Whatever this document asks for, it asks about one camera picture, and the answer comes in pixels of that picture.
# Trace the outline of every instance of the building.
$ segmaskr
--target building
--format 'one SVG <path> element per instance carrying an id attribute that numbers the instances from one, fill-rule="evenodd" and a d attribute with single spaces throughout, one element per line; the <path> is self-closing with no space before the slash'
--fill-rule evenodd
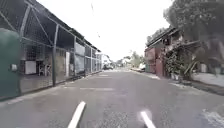
<path id="1" fill-rule="evenodd" d="M 216 38 L 212 43 L 206 54 L 203 42 L 186 40 L 181 31 L 170 27 L 147 45 L 147 72 L 224 87 L 224 66 L 220 63 L 224 46 Z"/>
<path id="2" fill-rule="evenodd" d="M 0 0 L 0 100 L 101 70 L 101 52 L 35 0 Z"/>

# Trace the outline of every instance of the sidewalk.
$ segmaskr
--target sidewalk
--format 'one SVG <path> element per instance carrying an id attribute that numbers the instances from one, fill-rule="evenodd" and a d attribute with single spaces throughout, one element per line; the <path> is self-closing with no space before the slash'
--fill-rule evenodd
<path id="1" fill-rule="evenodd" d="M 194 87 L 194 88 L 199 89 L 199 90 L 203 90 L 203 91 L 206 91 L 206 92 L 209 92 L 209 93 L 224 96 L 224 87 L 220 87 L 220 86 L 217 86 L 217 85 L 209 85 L 209 84 L 201 83 L 201 82 L 198 82 L 198 81 L 186 81 L 186 80 L 184 80 L 183 83 L 179 83 L 178 81 L 175 81 L 175 80 L 172 80 L 172 79 L 168 79 L 168 78 L 165 78 L 165 77 L 158 77 L 157 75 L 152 74 L 152 73 L 143 72 L 141 74 L 144 74 L 144 75 L 146 75 L 146 76 L 148 76 L 149 78 L 152 78 L 152 79 L 157 79 L 157 80 L 167 79 L 167 80 L 173 81 L 174 83 L 183 84 L 185 86 L 191 86 L 191 87 Z"/>

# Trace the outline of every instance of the wall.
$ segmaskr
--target wall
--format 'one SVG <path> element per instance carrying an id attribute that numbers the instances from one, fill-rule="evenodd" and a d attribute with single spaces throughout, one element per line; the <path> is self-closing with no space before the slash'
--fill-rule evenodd
<path id="1" fill-rule="evenodd" d="M 224 87 L 224 75 L 213 75 L 209 73 L 194 73 L 192 79 L 202 83 Z"/>

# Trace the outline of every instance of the metal fence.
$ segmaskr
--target metal fence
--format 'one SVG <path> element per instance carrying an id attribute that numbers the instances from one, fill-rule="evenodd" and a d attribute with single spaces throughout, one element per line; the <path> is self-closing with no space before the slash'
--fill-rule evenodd
<path id="1" fill-rule="evenodd" d="M 39 8 L 44 7 L 29 0 L 0 0 L 0 28 L 21 37 L 21 93 L 100 71 L 96 49 L 87 45 L 77 31 Z"/>

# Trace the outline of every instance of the road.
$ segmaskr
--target road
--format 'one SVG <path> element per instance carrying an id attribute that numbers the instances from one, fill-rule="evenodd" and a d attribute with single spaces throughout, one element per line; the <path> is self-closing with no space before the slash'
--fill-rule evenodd
<path id="1" fill-rule="evenodd" d="M 128 70 L 2 102 L 0 127 L 67 128 L 80 101 L 87 103 L 81 128 L 143 128 L 142 110 L 157 128 L 224 128 L 223 96 Z"/>

